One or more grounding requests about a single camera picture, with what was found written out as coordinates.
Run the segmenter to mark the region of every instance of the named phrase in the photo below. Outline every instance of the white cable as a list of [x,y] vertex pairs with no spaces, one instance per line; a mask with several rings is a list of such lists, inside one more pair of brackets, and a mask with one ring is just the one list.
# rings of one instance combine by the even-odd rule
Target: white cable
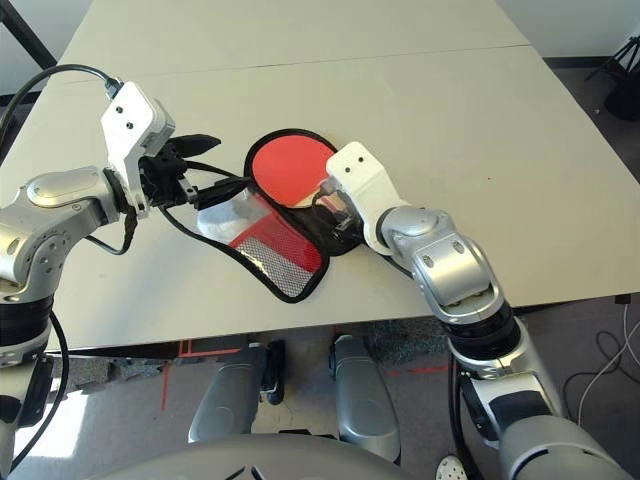
[[[623,323],[626,321],[626,313],[627,313],[626,308],[624,313],[625,315],[623,316]],[[609,363],[607,363],[604,367],[602,367],[602,369],[596,374],[596,376],[593,377],[593,379],[589,382],[587,387],[584,389],[584,392],[582,392],[582,396],[580,397],[580,404],[578,406],[578,425],[579,426],[582,426],[582,406],[584,404],[584,400],[587,398],[587,394],[589,393],[589,390],[591,390],[591,387],[593,387],[593,384],[596,383],[596,381],[602,376],[602,374],[606,372],[609,369],[609,367],[613,365],[616,362],[616,360],[618,360],[618,358],[620,358],[620,355],[624,353],[627,347],[629,347],[629,340],[631,340],[631,337],[633,336],[633,334],[636,333],[636,330],[638,330],[638,327],[640,327],[640,321],[638,321],[638,323],[634,325],[634,327],[629,332],[628,336],[625,335],[624,345],[618,351],[618,353],[616,353],[611,358],[611,360],[609,360]]]
[[[627,335],[627,312],[628,311],[629,311],[629,304],[627,303],[624,306],[624,316],[622,317],[622,330],[624,332],[624,341],[625,342],[627,342],[628,339],[629,339],[629,335]],[[640,367],[640,360],[638,360],[636,352],[633,351],[633,347],[631,346],[631,343],[629,343],[629,347],[628,348],[629,348],[629,353],[631,354],[631,356],[635,360],[635,362],[638,365],[638,367]]]

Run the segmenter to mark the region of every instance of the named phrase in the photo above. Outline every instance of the mesh pocket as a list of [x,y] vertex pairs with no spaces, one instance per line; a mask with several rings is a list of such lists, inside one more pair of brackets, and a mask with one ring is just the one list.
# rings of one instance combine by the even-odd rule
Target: mesh pocket
[[316,245],[252,188],[201,211],[198,228],[238,252],[236,259],[285,301],[306,298],[326,270]]

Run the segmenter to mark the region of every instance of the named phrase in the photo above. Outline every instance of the red paddle face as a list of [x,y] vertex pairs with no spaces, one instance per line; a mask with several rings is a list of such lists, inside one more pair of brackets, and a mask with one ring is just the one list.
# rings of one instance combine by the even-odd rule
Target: red paddle face
[[308,207],[327,178],[327,160],[335,153],[313,136],[291,133],[268,140],[255,153],[253,176],[260,188],[285,207]]

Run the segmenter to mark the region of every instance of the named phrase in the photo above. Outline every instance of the screw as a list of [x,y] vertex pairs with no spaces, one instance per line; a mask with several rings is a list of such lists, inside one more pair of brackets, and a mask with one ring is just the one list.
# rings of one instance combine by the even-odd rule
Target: screw
[[464,253],[464,246],[457,240],[453,242],[453,249],[458,253]]

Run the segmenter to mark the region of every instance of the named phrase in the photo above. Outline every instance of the wall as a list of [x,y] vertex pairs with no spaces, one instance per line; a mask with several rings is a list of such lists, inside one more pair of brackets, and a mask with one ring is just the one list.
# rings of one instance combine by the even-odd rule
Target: wall
[[[640,32],[640,0],[497,0],[544,57],[610,55]],[[91,0],[12,0],[59,58]],[[39,71],[0,26],[0,95],[15,93]]]
[[[51,54],[60,58],[91,0],[10,0]],[[15,93],[40,68],[0,25],[0,95]]]
[[639,0],[497,0],[543,57],[608,56],[640,26]]

